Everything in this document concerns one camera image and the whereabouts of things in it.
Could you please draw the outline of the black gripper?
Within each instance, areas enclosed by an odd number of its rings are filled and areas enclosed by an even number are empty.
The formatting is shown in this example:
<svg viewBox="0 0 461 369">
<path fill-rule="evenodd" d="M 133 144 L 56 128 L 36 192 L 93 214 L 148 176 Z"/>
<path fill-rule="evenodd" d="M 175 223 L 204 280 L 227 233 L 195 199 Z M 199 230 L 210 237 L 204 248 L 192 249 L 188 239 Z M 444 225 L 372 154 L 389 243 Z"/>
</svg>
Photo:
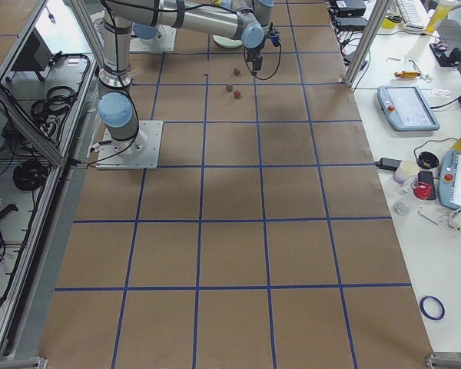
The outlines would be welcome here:
<svg viewBox="0 0 461 369">
<path fill-rule="evenodd" d="M 263 57 L 260 54 L 260 46 L 256 48 L 244 48 L 244 60 L 247 64 L 254 66 L 255 71 L 260 71 L 262 68 Z"/>
</svg>

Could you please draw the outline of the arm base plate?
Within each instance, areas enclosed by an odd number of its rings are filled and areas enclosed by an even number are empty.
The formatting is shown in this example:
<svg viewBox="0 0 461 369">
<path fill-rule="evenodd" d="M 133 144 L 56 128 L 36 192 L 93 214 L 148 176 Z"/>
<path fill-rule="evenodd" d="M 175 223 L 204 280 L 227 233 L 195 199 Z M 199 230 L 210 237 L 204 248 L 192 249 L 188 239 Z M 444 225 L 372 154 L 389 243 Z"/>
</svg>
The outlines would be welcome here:
<svg viewBox="0 0 461 369">
<path fill-rule="evenodd" d="M 134 23 L 132 27 L 131 53 L 172 52 L 177 30 L 166 25 L 146 26 Z"/>
<path fill-rule="evenodd" d="M 95 167 L 102 170 L 156 169 L 158 167 L 163 121 L 139 121 L 138 136 L 134 143 L 111 139 L 108 129 L 104 130 L 104 140 L 98 152 Z"/>
</svg>

